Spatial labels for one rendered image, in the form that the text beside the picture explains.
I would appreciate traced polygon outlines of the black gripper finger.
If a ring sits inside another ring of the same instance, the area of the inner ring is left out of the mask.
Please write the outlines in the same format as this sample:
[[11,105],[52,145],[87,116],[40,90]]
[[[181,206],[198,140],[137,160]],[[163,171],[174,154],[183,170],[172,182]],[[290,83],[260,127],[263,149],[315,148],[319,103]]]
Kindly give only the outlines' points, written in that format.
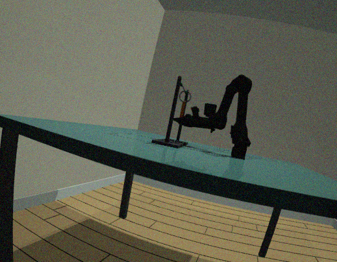
[[173,118],[173,120],[185,126],[186,115],[184,117]]

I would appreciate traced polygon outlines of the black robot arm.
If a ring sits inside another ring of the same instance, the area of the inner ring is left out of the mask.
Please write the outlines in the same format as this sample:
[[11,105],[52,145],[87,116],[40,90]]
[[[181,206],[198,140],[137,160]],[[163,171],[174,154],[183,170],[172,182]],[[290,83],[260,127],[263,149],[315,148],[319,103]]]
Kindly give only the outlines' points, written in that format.
[[[236,123],[231,125],[231,138],[234,147],[231,157],[241,160],[245,159],[247,147],[251,142],[247,135],[246,114],[248,93],[251,91],[252,81],[244,75],[239,75],[226,87],[223,100],[216,113],[216,104],[205,104],[202,128],[211,129],[211,133],[216,129],[222,130],[227,122],[227,113],[231,106],[234,95],[238,92],[238,107],[236,112]],[[216,128],[216,129],[215,129]]]

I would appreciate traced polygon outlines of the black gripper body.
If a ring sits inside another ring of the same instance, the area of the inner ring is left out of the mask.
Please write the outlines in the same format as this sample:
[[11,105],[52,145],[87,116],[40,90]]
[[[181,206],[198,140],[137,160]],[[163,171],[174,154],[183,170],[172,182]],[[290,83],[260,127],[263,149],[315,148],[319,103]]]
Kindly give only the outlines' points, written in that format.
[[192,118],[192,115],[186,114],[185,126],[202,128],[203,117]]

